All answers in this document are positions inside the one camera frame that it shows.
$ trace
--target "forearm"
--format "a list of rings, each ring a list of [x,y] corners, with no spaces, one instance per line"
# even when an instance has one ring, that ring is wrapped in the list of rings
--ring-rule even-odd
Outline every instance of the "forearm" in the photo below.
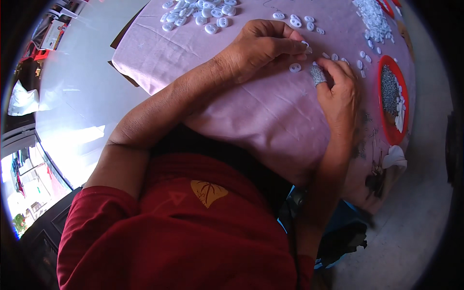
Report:
[[[108,144],[150,149],[230,83],[214,60],[201,64],[133,108],[119,122]]]
[[[345,181],[351,154],[350,138],[331,138],[296,219],[298,254],[316,258],[319,241],[332,216]]]

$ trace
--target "pile of white plastic pieces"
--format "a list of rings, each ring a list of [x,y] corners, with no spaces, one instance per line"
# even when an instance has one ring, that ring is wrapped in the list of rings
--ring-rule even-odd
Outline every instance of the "pile of white plastic pieces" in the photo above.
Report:
[[[192,15],[195,18],[197,25],[208,23],[208,18],[217,18],[216,25],[208,24],[205,26],[205,31],[209,34],[215,34],[219,27],[229,26],[229,20],[224,15],[234,16],[237,10],[236,0],[176,0],[177,4],[174,6],[174,1],[170,0],[162,5],[164,9],[169,9],[174,6],[174,9],[166,12],[161,17],[160,21],[163,24],[164,31],[171,31],[175,26],[182,26],[187,21],[187,17]]]
[[[366,25],[366,39],[384,43],[384,39],[390,39],[393,43],[392,29],[382,12],[382,7],[377,0],[353,0],[353,4],[359,8],[362,21]]]

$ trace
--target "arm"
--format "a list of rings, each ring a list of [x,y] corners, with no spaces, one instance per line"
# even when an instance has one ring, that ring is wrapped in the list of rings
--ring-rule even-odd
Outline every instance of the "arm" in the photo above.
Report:
[[[296,250],[299,255],[317,257],[319,242],[332,216],[345,181],[351,156],[358,105],[355,77],[344,61],[321,58],[317,63],[333,77],[335,85],[317,85],[317,99],[330,127],[327,150],[316,171],[314,184],[295,219]]]

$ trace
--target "red bowl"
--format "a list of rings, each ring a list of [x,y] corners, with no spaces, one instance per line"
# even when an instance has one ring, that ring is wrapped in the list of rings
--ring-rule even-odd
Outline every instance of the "red bowl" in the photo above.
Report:
[[[396,126],[393,124],[390,124],[384,115],[383,111],[383,103],[382,103],[382,67],[384,65],[388,65],[392,73],[396,76],[398,83],[402,87],[403,91],[401,92],[401,95],[405,99],[405,118],[403,121],[403,132],[400,133],[400,131],[396,128]],[[407,131],[407,123],[409,119],[409,97],[407,94],[407,88],[406,88],[406,82],[405,79],[403,78],[403,74],[401,73],[400,68],[396,64],[396,62],[393,60],[393,58],[389,57],[388,55],[384,55],[379,62],[379,75],[378,75],[378,82],[379,82],[379,106],[380,106],[380,117],[382,119],[382,127],[383,127],[383,132],[385,133],[385,136],[387,137],[388,143],[390,145],[399,145],[401,141],[403,140],[404,136],[406,135]]]
[[[385,13],[387,13],[392,19],[395,19],[395,13],[393,12],[392,7],[390,6],[387,0],[384,0],[384,2],[388,9],[386,9],[385,6],[383,6],[380,0],[377,0],[377,2],[379,3],[380,7],[382,7],[382,10],[385,11]]]

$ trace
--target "pink tablecloth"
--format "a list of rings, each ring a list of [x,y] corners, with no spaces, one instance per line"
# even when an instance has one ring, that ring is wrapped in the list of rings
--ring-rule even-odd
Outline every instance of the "pink tablecloth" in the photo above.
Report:
[[[374,42],[382,50],[379,55],[368,47],[363,37],[366,27],[356,14],[358,8],[350,0],[241,0],[236,6],[237,15],[228,17],[230,26],[220,28],[215,35],[206,33],[192,17],[184,26],[165,32],[160,22],[166,12],[161,7],[163,2],[153,0],[147,4],[124,35],[112,59],[122,74],[133,78],[150,95],[224,49],[248,20],[272,19],[276,11],[286,15],[284,21],[288,24],[290,14],[298,15],[304,24],[304,16],[314,17],[316,27],[324,29],[325,35],[318,34],[315,29],[313,32],[307,30],[306,25],[298,29],[314,51],[307,61],[300,62],[301,72],[285,70],[237,86],[218,96],[203,112],[191,116],[185,123],[208,137],[246,148],[288,181],[297,186],[305,185],[324,154],[330,136],[309,66],[313,58],[323,52],[336,53],[346,58],[357,74],[362,92],[361,106],[372,119],[361,128],[365,144],[358,147],[361,157],[350,164],[343,197],[371,213],[379,209],[386,194],[381,199],[374,196],[366,199],[368,190],[364,182],[371,173],[373,155],[378,160],[380,150],[385,156],[389,148],[381,127],[376,81],[382,55],[398,59],[407,84],[410,115],[408,133],[400,145],[404,151],[415,104],[414,65],[394,20],[387,16],[395,44],[389,39],[385,44]],[[372,58],[371,64],[360,58],[361,50]],[[356,67],[358,59],[364,63],[366,78],[361,78]],[[375,136],[372,135],[374,129],[378,129]]]

